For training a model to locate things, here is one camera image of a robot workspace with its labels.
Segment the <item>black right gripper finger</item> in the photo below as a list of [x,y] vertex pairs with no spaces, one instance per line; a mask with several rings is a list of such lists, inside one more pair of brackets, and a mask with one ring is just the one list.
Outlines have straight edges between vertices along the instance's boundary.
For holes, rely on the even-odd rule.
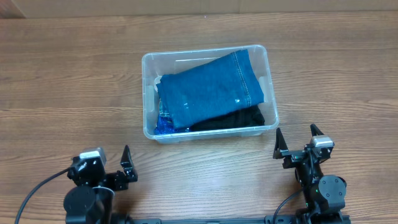
[[310,130],[311,130],[312,136],[321,136],[321,135],[323,135],[323,132],[320,131],[320,129],[314,123],[310,125]]
[[287,155],[288,152],[289,152],[289,149],[286,145],[282,131],[280,128],[277,128],[273,158],[274,159],[283,159]]

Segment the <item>black banded cloth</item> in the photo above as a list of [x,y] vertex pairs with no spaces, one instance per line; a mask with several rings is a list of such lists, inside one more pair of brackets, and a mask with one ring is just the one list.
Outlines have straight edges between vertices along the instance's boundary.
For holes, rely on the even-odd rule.
[[209,131],[216,129],[246,128],[263,126],[265,119],[258,106],[234,111],[232,113],[211,118],[189,127],[190,131]]

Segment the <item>blue green sequin cloth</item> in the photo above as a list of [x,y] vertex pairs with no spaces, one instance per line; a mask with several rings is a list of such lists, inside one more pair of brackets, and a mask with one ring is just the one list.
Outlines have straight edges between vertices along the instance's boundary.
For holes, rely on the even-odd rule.
[[175,133],[187,133],[189,132],[189,128],[174,128],[174,124],[172,121],[172,117],[167,109],[167,107],[163,104],[163,102],[159,102],[159,115],[157,118],[157,124],[154,129],[154,133],[156,135],[160,134],[175,134]]

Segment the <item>blue denim cloth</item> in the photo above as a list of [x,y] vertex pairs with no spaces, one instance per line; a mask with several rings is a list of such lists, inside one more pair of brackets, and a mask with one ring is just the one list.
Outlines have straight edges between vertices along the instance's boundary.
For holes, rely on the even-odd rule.
[[264,102],[246,49],[184,72],[163,75],[157,92],[176,129]]

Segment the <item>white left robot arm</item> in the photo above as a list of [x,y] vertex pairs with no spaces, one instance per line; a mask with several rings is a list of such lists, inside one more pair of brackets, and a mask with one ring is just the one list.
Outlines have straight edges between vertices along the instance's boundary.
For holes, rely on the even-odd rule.
[[66,223],[105,224],[132,223],[129,215],[113,212],[115,192],[127,190],[129,183],[138,179],[131,159],[129,146],[121,156],[122,171],[105,171],[106,156],[102,147],[86,149],[72,159],[67,173],[76,187],[69,191],[63,201]]

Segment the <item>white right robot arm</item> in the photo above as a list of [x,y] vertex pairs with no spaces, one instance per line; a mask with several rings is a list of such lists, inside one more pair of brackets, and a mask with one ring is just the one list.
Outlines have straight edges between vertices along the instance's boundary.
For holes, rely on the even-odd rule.
[[[332,138],[310,125],[312,138],[303,149],[290,151],[280,128],[276,129],[274,159],[282,159],[285,169],[294,169],[300,190],[286,198],[267,217],[270,223],[350,223],[345,208],[346,181],[336,175],[325,175],[320,165],[331,157],[335,146]],[[279,215],[281,208],[290,200],[303,194],[305,208],[298,209],[293,215]]]

